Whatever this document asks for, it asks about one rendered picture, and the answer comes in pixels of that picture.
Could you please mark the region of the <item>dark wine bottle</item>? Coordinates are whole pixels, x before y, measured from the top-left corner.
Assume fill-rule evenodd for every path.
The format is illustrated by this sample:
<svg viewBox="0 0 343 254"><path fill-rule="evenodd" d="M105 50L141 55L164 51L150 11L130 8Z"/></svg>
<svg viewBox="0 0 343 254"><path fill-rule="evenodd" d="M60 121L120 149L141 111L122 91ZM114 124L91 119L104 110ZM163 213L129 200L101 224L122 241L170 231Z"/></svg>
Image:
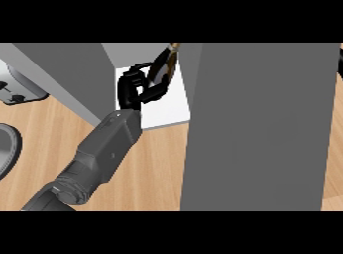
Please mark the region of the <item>dark wine bottle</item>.
<svg viewBox="0 0 343 254"><path fill-rule="evenodd" d="M147 74L148 87L153 88L163 82L170 83L176 70L179 57L179 43L170 43L154 59Z"/></svg>

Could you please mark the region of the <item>silver appliance with black knobs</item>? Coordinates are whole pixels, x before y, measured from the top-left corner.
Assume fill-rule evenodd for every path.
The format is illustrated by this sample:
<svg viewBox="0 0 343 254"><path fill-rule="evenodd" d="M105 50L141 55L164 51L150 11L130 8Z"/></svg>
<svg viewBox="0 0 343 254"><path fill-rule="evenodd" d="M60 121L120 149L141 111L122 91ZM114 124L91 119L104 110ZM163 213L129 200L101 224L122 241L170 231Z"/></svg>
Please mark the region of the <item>silver appliance with black knobs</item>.
<svg viewBox="0 0 343 254"><path fill-rule="evenodd" d="M0 59L0 101L17 105L48 97L49 93Z"/></svg>

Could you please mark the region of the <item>dark grey cabinet door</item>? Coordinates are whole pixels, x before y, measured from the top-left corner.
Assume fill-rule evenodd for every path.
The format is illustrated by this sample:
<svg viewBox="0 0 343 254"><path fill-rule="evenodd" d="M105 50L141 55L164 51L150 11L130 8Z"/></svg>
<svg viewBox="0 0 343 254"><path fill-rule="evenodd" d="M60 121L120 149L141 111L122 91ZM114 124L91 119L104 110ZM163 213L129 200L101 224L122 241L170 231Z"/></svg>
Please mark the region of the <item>dark grey cabinet door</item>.
<svg viewBox="0 0 343 254"><path fill-rule="evenodd" d="M184 209L319 210L339 55L339 44L204 46Z"/></svg>

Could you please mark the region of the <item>grey cabinet with white inside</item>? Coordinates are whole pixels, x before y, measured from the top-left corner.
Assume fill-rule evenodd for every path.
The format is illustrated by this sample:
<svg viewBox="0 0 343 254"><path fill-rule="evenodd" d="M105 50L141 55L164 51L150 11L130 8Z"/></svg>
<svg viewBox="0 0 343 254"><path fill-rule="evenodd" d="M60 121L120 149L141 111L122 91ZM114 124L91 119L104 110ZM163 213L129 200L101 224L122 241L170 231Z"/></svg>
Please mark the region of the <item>grey cabinet with white inside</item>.
<svg viewBox="0 0 343 254"><path fill-rule="evenodd" d="M120 72L154 60L163 44L0 43L0 100L23 95L29 102L55 97L96 125L117 106Z"/></svg>

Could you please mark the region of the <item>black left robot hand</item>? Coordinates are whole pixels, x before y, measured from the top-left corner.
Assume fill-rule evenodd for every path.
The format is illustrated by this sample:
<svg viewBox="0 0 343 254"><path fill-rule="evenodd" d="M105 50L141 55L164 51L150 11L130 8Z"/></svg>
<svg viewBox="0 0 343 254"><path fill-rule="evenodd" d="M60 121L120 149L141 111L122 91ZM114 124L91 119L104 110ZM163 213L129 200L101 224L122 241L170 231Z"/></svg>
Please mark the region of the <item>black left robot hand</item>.
<svg viewBox="0 0 343 254"><path fill-rule="evenodd" d="M126 71L117 83L117 101L122 109L141 109L141 104L157 101L169 90L169 84L163 82L156 87L148 87L147 75L142 72L153 63L138 63Z"/></svg>

